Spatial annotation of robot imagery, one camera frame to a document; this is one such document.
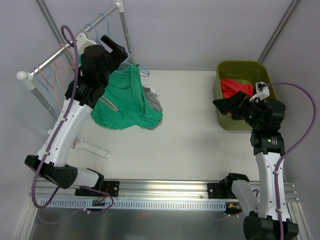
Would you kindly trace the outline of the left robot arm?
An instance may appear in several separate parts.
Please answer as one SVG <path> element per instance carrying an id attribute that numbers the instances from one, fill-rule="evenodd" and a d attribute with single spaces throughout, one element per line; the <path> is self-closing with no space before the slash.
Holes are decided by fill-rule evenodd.
<path id="1" fill-rule="evenodd" d="M 68 165 L 67 158 L 82 124 L 104 95 L 110 75 L 128 57 L 125 48 L 107 35 L 101 41 L 111 51 L 99 44 L 84 48 L 77 78 L 68 86 L 62 111 L 47 141 L 36 155 L 28 155 L 24 161 L 31 170 L 60 188 L 85 186 L 93 196 L 103 192 L 103 176 L 94 170 Z"/>

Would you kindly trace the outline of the light blue wire hanger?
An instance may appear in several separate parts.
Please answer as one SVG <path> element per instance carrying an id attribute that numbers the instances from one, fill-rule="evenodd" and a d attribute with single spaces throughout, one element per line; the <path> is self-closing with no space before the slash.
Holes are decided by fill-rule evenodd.
<path id="1" fill-rule="evenodd" d="M 40 70 L 40 65 L 34 68 L 32 73 L 35 74 L 38 70 L 38 74 L 35 75 L 35 80 L 44 88 L 49 96 L 50 108 L 54 112 L 54 116 L 58 117 L 62 110 L 61 90 L 56 79 L 56 71 L 52 66 L 48 67 L 47 74 Z"/>

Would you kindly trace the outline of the green tank top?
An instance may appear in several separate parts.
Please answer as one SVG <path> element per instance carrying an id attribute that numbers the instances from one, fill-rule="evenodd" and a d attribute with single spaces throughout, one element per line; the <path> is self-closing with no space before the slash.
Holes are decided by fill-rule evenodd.
<path id="1" fill-rule="evenodd" d="M 139 126 L 151 131 L 162 124 L 164 116 L 147 105 L 139 69 L 134 65 L 118 68 L 110 75 L 105 93 L 90 115 L 103 128 L 124 130 Z"/>

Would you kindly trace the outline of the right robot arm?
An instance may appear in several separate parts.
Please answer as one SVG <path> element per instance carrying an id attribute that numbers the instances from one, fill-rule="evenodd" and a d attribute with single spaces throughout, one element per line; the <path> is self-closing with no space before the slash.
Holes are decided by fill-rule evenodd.
<path id="1" fill-rule="evenodd" d="M 242 91 L 215 99 L 222 115 L 243 120 L 251 127 L 250 144 L 258 166 L 259 196 L 244 174 L 230 173 L 223 193 L 237 198 L 244 213 L 243 233 L 247 240 L 292 240 L 299 234 L 287 208 L 283 179 L 284 139 L 279 132 L 286 106 L 276 100 L 251 100 Z"/>

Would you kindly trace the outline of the red tank top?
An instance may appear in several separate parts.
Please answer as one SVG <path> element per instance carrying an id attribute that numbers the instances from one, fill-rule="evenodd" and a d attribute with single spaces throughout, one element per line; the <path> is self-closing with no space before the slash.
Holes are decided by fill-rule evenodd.
<path id="1" fill-rule="evenodd" d="M 238 92 L 243 92 L 252 97 L 254 88 L 250 84 L 242 84 L 231 78 L 223 78 L 220 80 L 221 92 L 224 99 L 230 98 Z"/>

